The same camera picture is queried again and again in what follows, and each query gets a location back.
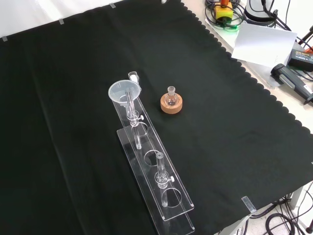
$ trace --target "white wall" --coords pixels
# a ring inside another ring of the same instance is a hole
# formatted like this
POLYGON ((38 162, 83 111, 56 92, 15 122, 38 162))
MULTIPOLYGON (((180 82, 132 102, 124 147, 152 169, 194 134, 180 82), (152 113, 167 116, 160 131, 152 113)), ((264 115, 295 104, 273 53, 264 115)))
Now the white wall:
POLYGON ((121 0, 0 0, 0 37, 121 0))

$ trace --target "white paper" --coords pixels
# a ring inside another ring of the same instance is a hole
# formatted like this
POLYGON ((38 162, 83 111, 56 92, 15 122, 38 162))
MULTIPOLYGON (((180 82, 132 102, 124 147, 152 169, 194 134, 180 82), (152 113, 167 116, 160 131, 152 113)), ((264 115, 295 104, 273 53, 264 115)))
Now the white paper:
POLYGON ((271 68, 286 65, 296 37, 294 32, 243 23, 232 58, 271 68))

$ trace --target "small round-bottom flask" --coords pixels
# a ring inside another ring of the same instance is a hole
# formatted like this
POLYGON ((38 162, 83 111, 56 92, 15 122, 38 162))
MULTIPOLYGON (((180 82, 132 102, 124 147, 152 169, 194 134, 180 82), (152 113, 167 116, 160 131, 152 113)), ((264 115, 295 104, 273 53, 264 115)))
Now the small round-bottom flask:
POLYGON ((167 88, 168 94, 165 95, 165 104, 174 106, 178 103, 178 96, 175 94, 175 87, 167 88))

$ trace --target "electrical wire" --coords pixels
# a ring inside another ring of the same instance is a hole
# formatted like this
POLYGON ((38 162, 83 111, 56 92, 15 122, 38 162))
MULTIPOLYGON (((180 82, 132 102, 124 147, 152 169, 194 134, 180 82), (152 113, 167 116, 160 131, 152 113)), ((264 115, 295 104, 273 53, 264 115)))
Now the electrical wire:
POLYGON ((254 11, 254 12, 264 12, 264 11, 256 11, 256 10, 254 10, 254 9, 252 8, 252 6, 251 6, 251 0, 249 0, 249 6, 250 6, 251 10, 254 11))
POLYGON ((301 38, 297 37, 297 39, 299 39, 301 42, 303 42, 305 45, 307 45, 312 51, 313 51, 313 47, 311 47, 307 42, 303 41, 301 38))
POLYGON ((288 11, 289 11, 289 6, 290 6, 290 1, 291 1, 291 0, 289 0, 288 7, 287 7, 287 12, 286 12, 286 21, 285 21, 286 24, 287 24, 287 17, 288 17, 288 11))
POLYGON ((313 38, 313 35, 307 40, 307 43, 313 38))
MULTIPOLYGON (((312 186, 312 184, 313 184, 313 182, 311 182, 311 184, 310 184, 310 186, 309 186, 309 188, 308 188, 308 190, 307 190, 307 194, 312 198, 312 196, 308 193, 308 191, 310 190, 310 188, 311 188, 311 186, 312 186)), ((298 213, 297 213, 297 223, 299 222, 299 213, 300 213, 300 207, 302 206, 302 204, 303 204, 303 202, 304 202, 304 200, 305 200, 305 197, 307 196, 307 194, 305 194, 304 195, 304 198, 303 198, 303 200, 302 200, 302 202, 300 203, 300 205, 299 205, 299 208, 298 208, 298 213)))
POLYGON ((308 77, 310 77, 311 79, 313 79, 313 77, 306 71, 303 71, 303 73, 305 73, 308 77))
POLYGON ((308 72, 303 71, 303 73, 305 73, 307 76, 309 76, 309 77, 312 78, 312 79, 309 79, 309 78, 307 78, 306 76, 300 74, 297 70, 292 70, 292 71, 293 71, 294 73, 296 73, 296 75, 298 75, 298 76, 300 76, 300 77, 303 77, 304 79, 306 79, 306 80, 308 80, 308 81, 310 81, 310 82, 313 82, 313 77, 312 77, 311 75, 309 75, 308 72))
MULTIPOLYGON (((306 214, 306 213, 308 213, 312 208, 313 208, 313 197, 309 194, 309 192, 308 191, 306 191, 306 195, 309 195, 310 196, 310 198, 312 199, 312 206, 306 211, 306 212, 304 212, 303 214, 301 214, 301 215, 298 215, 297 217, 295 217, 295 218, 292 218, 292 219, 289 219, 288 218, 288 220, 289 221, 293 221, 293 220, 296 220, 296 219, 299 219, 299 217, 301 217, 301 216, 303 216, 304 214, 306 214)), ((269 217, 268 217, 268 219, 273 219, 274 217, 277 217, 277 215, 276 216, 273 216, 273 215, 275 215, 275 214, 272 214, 272 215, 270 215, 269 217)), ((271 233, 271 231, 273 230, 273 229, 275 229, 275 228, 277 228, 278 226, 281 226, 281 225, 283 225, 283 224, 285 224, 285 223, 288 223, 288 222, 283 222, 283 223, 281 223, 281 224, 278 224, 278 225, 276 225, 275 227, 273 227, 273 228, 269 228, 268 227, 268 230, 264 233, 264 234, 262 234, 262 235, 266 235, 266 234, 269 234, 269 235, 273 235, 273 233, 271 233)))
POLYGON ((249 224, 249 220, 247 219, 246 220, 246 225, 245 225, 245 231, 244 231, 244 234, 243 235, 246 235, 246 232, 248 230, 248 224, 249 224))

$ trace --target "round hole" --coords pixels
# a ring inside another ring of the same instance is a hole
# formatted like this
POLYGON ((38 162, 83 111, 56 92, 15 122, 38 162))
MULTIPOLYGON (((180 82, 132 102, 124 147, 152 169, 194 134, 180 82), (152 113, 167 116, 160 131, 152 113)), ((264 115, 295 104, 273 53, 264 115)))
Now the round hole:
POLYGON ((162 193, 162 205, 176 207, 181 203, 181 193, 176 188, 168 188, 162 193))
POLYGON ((134 136, 146 135, 148 133, 148 125, 140 121, 137 126, 132 126, 132 133, 134 136))
POLYGON ((154 150, 154 149, 146 152, 145 156, 143 157, 143 159, 145 160, 145 163, 149 166, 156 166, 157 165, 156 153, 158 152, 159 151, 154 150))

